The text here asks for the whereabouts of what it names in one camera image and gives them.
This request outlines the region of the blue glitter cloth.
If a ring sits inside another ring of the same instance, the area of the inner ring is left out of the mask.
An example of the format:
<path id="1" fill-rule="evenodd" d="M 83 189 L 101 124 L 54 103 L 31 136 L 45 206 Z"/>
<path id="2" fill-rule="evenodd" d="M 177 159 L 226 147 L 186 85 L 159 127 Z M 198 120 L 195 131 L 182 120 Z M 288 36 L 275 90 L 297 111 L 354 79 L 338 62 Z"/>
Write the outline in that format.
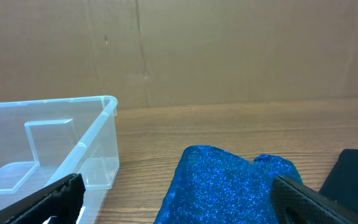
<path id="1" fill-rule="evenodd" d="M 156 223 L 277 223 L 273 179 L 301 182 L 295 165 L 261 154 L 248 161 L 213 146 L 184 150 Z"/>

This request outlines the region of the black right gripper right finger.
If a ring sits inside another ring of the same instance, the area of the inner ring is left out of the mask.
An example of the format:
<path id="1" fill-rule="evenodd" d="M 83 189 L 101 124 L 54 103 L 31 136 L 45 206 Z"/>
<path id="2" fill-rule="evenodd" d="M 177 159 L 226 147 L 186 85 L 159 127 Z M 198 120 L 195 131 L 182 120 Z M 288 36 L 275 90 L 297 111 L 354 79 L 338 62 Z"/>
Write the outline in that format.
<path id="1" fill-rule="evenodd" d="M 273 179 L 270 200 L 280 223 L 358 224 L 358 214 L 286 176 Z"/>

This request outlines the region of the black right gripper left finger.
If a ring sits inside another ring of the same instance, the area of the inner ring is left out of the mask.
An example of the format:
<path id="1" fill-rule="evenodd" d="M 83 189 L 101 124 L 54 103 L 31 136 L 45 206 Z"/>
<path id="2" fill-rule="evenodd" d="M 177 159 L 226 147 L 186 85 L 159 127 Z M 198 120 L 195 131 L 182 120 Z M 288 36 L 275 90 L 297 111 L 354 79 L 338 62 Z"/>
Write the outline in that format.
<path id="1" fill-rule="evenodd" d="M 85 193 L 81 174 L 69 174 L 0 210 L 0 224 L 75 224 Z"/>

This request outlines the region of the black cloth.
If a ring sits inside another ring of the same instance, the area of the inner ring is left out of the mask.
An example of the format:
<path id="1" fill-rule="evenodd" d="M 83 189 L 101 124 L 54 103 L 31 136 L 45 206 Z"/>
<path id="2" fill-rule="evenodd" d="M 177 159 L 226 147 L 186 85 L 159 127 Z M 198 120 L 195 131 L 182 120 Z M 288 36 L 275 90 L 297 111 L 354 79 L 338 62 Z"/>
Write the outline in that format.
<path id="1" fill-rule="evenodd" d="M 358 149 L 340 153 L 319 193 L 358 214 Z"/>

